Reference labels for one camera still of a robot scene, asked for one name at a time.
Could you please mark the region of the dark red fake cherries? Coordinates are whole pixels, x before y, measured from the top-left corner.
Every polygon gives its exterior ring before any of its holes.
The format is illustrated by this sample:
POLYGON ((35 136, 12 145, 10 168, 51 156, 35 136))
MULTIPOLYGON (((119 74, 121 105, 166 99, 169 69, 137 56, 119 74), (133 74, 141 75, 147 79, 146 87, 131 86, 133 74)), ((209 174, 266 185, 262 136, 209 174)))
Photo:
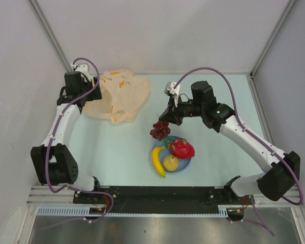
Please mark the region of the dark red fake cherries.
POLYGON ((158 120, 153 124, 149 134, 156 140, 161 141, 169 136, 171 130, 169 128, 169 122, 158 120))

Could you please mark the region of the red fake dragon fruit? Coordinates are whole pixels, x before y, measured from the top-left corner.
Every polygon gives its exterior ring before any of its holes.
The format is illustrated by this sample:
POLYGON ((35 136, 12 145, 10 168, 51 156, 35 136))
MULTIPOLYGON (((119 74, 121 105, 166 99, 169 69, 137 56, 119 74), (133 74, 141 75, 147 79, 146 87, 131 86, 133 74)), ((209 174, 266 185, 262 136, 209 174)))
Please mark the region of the red fake dragon fruit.
POLYGON ((194 147, 184 138, 166 137, 162 139, 162 143, 179 159, 191 159, 195 156, 194 147))

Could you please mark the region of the yellow fake banana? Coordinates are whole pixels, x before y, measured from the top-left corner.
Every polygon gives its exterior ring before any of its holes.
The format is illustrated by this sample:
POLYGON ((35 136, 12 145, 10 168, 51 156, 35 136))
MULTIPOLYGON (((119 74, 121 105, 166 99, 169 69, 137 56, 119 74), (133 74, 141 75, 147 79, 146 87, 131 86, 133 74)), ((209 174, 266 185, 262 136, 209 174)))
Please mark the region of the yellow fake banana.
POLYGON ((166 172, 162 167, 162 164, 159 159, 159 153, 164 150, 164 146, 156 146, 151 151, 151 162, 157 172, 157 174, 161 177, 166 177, 166 172))

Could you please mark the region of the yellow fake pear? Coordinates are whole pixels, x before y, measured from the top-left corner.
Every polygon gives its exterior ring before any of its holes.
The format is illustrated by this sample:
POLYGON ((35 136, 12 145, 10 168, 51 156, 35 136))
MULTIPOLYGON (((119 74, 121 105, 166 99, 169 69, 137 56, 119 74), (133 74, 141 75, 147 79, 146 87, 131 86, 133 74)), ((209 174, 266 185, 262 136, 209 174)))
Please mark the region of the yellow fake pear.
POLYGON ((163 160, 164 167, 166 170, 173 172, 179 166, 178 158, 173 155, 167 155, 163 160))

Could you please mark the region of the translucent orange plastic bag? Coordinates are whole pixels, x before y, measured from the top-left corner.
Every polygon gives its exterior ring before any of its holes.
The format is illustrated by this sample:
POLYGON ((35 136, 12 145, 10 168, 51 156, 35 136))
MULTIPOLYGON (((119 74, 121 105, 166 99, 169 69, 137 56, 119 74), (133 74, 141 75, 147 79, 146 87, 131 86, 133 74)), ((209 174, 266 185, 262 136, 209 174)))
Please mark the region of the translucent orange plastic bag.
POLYGON ((82 112, 114 124, 132 122, 151 91, 147 77, 129 70, 105 71, 100 77, 100 88, 102 99, 86 102, 82 112))

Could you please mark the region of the blue plastic plate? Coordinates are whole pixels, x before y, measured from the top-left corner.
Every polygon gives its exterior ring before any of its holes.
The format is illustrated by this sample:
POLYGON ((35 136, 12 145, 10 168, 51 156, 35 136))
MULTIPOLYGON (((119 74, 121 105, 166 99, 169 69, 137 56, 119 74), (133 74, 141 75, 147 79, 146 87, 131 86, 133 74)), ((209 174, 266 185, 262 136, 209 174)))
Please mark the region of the blue plastic plate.
POLYGON ((153 145, 150 159, 157 174, 166 177, 186 169, 194 156, 195 150, 186 139, 168 136, 153 145))

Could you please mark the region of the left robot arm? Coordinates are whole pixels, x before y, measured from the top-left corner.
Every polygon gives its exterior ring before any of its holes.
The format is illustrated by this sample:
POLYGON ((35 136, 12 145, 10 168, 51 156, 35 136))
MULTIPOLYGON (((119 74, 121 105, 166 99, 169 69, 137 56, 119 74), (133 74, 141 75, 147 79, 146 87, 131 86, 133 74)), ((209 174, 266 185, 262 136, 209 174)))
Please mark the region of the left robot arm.
POLYGON ((76 121, 86 102, 102 98, 98 78, 79 68, 64 74, 65 86, 56 102, 57 110, 48 136, 40 146, 30 151, 30 156, 40 184, 63 187, 71 186, 85 191, 91 203, 101 200, 102 190, 94 176, 82 172, 69 150, 69 142, 76 121))

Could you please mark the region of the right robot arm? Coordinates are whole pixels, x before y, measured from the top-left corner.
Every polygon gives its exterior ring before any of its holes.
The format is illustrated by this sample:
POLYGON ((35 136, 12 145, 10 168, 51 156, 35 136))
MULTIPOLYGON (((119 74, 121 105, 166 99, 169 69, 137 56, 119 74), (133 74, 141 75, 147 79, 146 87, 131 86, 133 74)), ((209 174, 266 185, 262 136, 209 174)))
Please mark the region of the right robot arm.
POLYGON ((300 171, 300 156, 294 151, 286 153, 254 134, 230 106, 217 102, 207 81, 191 85, 192 99, 183 102, 180 87, 175 82, 166 84, 169 96, 160 121, 181 125, 185 117, 200 117, 209 128, 229 138, 245 151, 260 167, 261 174, 237 176, 226 183, 225 200, 236 204, 245 195, 263 194, 278 201, 296 184, 300 171))

